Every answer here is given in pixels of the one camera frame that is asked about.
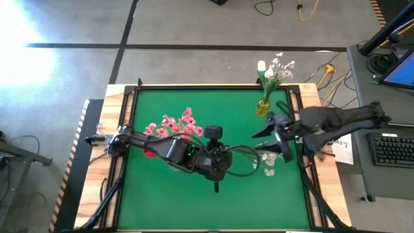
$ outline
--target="monitor screen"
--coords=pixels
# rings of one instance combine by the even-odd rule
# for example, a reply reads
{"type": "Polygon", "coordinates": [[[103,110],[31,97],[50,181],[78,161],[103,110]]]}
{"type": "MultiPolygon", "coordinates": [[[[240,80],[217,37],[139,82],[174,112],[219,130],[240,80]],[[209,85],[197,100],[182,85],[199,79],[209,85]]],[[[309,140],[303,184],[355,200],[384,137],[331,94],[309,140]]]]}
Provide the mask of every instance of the monitor screen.
{"type": "Polygon", "coordinates": [[[414,52],[384,78],[383,81],[414,87],[414,52]]]}

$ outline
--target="label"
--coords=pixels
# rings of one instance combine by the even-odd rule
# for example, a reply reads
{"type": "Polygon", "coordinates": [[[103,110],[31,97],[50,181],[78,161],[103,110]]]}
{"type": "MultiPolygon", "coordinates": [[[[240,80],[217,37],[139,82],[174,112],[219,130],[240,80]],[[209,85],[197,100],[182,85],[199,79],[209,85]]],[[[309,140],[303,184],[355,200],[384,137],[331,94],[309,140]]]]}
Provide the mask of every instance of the label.
{"type": "Polygon", "coordinates": [[[394,133],[383,133],[382,136],[383,137],[398,137],[398,135],[396,135],[394,133]]]}

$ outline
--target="black table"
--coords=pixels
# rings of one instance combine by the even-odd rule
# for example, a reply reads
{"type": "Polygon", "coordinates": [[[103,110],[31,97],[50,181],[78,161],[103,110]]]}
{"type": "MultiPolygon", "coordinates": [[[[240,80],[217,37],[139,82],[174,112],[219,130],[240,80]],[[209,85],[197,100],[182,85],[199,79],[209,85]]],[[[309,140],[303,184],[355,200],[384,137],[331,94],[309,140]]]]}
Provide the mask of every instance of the black table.
{"type": "Polygon", "coordinates": [[[347,53],[360,106],[379,101],[393,119],[387,129],[353,133],[367,196],[414,199],[414,169],[373,166],[366,139],[371,132],[414,134],[414,117],[409,113],[414,109],[414,96],[409,91],[373,83],[373,74],[365,67],[368,58],[355,46],[349,47],[347,53]]]}

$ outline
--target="computer monitor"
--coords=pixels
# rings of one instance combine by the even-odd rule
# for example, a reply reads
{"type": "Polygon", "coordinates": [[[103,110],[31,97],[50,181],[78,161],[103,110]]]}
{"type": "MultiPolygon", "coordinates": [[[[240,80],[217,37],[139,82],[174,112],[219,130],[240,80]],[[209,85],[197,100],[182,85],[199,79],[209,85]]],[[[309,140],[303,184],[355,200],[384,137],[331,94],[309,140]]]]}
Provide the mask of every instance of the computer monitor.
{"type": "Polygon", "coordinates": [[[397,64],[382,76],[379,84],[414,89],[414,50],[406,52],[397,64]]]}

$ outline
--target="white paper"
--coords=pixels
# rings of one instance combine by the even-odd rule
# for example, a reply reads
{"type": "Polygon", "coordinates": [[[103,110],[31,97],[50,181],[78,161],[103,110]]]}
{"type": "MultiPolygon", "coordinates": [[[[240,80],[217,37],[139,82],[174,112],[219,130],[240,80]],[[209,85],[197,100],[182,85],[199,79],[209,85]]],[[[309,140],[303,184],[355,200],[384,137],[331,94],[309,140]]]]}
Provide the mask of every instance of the white paper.
{"type": "Polygon", "coordinates": [[[354,159],[352,156],[351,134],[344,135],[338,140],[334,141],[332,150],[335,154],[336,162],[343,162],[351,165],[354,164],[354,159]]]}

